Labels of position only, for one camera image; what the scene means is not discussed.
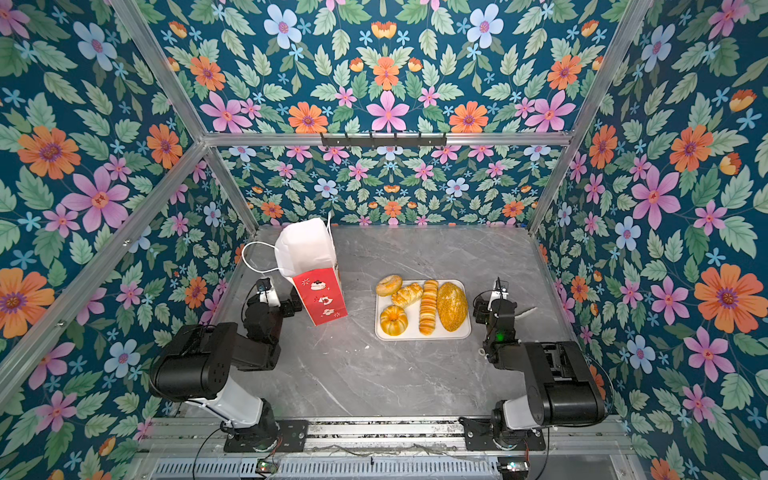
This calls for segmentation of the round yellow fake bun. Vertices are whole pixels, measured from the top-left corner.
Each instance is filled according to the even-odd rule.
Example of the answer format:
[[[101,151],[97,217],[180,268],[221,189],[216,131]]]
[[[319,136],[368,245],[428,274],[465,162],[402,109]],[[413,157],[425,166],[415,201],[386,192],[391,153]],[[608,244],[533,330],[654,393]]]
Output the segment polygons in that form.
[[[464,291],[451,282],[441,285],[437,294],[437,312],[446,331],[458,330],[468,315],[468,302]]]

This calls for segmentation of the ridged spiral fake bread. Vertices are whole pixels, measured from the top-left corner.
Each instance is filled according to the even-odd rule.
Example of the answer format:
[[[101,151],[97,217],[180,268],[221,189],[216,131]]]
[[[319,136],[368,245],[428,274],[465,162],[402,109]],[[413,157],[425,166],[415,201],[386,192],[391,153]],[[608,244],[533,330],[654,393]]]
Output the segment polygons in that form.
[[[425,336],[432,335],[436,328],[438,286],[437,280],[424,282],[419,311],[419,332]]]

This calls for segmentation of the red white paper bag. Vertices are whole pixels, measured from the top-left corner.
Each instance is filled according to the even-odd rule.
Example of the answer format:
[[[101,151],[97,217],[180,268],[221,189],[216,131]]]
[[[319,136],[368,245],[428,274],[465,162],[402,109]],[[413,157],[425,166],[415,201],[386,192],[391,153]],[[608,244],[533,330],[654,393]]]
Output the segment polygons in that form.
[[[251,241],[240,253],[250,270],[265,275],[279,273],[295,287],[313,324],[320,326],[348,315],[331,232],[331,216],[312,218],[284,227],[277,240]],[[276,265],[261,268],[247,259],[251,246],[265,246],[274,253]]]

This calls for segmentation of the small yellow fake pastry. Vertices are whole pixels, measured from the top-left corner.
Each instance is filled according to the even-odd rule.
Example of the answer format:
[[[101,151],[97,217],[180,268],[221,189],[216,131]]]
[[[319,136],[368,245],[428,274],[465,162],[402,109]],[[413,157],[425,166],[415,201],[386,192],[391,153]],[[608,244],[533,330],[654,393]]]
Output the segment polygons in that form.
[[[418,283],[410,283],[398,289],[392,295],[391,300],[393,305],[405,309],[420,300],[422,296],[423,287]]]

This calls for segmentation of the tan fake bagel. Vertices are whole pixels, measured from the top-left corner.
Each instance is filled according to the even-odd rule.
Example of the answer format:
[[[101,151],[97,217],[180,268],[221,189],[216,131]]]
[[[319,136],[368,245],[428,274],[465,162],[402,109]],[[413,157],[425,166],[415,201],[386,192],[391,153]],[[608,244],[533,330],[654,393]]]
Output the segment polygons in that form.
[[[402,287],[402,284],[403,279],[400,275],[389,275],[378,282],[375,291],[379,297],[391,296]]]

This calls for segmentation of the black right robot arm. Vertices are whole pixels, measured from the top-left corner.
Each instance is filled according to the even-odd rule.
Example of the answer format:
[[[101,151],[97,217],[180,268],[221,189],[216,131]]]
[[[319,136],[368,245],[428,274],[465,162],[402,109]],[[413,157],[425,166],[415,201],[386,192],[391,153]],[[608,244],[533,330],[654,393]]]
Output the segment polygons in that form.
[[[510,449],[530,431],[603,422],[608,417],[605,399],[578,345],[520,340],[516,310],[517,303],[501,286],[473,300],[473,318],[486,328],[483,356],[498,370],[523,375],[523,395],[498,401],[492,411],[492,441]]]

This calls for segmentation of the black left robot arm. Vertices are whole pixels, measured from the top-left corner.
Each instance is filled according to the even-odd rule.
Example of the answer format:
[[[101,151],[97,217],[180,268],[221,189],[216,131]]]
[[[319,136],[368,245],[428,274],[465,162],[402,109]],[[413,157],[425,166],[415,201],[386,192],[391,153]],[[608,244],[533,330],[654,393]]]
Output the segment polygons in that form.
[[[181,328],[152,366],[150,393],[207,410],[234,431],[274,432],[277,424],[269,402],[248,393],[230,371],[273,370],[281,353],[283,320],[301,310],[296,291],[275,305],[255,295],[246,302],[245,336],[234,322]]]

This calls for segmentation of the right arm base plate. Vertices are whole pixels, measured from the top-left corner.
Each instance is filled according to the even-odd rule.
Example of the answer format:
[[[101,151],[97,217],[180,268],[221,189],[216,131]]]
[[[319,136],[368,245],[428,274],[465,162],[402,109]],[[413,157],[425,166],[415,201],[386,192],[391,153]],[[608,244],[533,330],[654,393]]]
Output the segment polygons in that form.
[[[510,430],[490,417],[459,417],[468,451],[545,451],[545,435],[540,430]]]

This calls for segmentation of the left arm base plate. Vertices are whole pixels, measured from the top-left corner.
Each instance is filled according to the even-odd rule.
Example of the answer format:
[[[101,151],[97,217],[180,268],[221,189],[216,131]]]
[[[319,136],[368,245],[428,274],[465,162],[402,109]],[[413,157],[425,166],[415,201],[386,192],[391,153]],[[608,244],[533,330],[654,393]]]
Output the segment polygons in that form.
[[[267,421],[248,428],[224,427],[226,453],[297,453],[308,438],[306,420]]]

